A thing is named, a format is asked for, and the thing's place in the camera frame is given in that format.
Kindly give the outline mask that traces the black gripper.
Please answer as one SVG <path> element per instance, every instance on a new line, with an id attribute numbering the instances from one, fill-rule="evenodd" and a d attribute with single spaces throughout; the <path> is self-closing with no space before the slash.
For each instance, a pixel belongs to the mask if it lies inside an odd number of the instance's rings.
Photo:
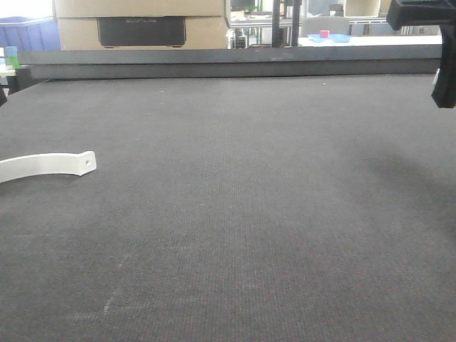
<path id="1" fill-rule="evenodd" d="M 454 108 L 455 1 L 391 1 L 386 21 L 393 30 L 404 26 L 441 25 L 442 55 L 432 99 L 439 108 Z"/>

